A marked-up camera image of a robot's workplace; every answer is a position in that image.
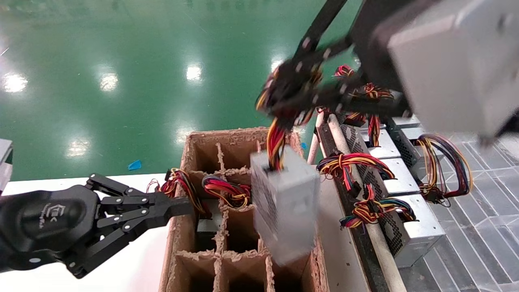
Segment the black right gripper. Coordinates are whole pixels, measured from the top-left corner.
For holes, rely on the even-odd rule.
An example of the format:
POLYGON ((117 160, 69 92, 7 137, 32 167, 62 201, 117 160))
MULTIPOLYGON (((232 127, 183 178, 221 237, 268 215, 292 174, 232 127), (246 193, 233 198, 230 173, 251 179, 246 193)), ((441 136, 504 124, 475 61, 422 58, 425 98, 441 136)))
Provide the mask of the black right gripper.
POLYGON ((356 16, 351 36, 346 33, 337 41, 319 46, 324 32, 345 5, 345 0, 327 0, 302 37, 293 56, 271 74, 270 94, 293 94, 311 81, 321 65, 348 50, 361 61, 369 83, 339 81, 320 88, 301 91, 274 104, 274 116, 296 115, 317 107, 389 118, 409 118, 410 105, 391 60, 388 44, 391 36, 430 7, 429 0, 365 0, 356 16))

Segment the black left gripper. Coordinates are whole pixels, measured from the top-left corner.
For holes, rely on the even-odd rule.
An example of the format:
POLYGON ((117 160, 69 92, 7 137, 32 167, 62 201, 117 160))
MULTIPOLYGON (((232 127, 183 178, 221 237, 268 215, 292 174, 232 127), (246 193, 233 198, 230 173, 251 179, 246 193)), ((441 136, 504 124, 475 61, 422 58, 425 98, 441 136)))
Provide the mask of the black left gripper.
POLYGON ((146 231, 191 214, 187 197, 144 193, 100 174, 92 174, 85 187, 2 196, 1 272, 65 261, 82 279, 146 231), (107 196, 100 201, 94 191, 107 196), (118 215, 95 224, 99 203, 100 212, 118 215))

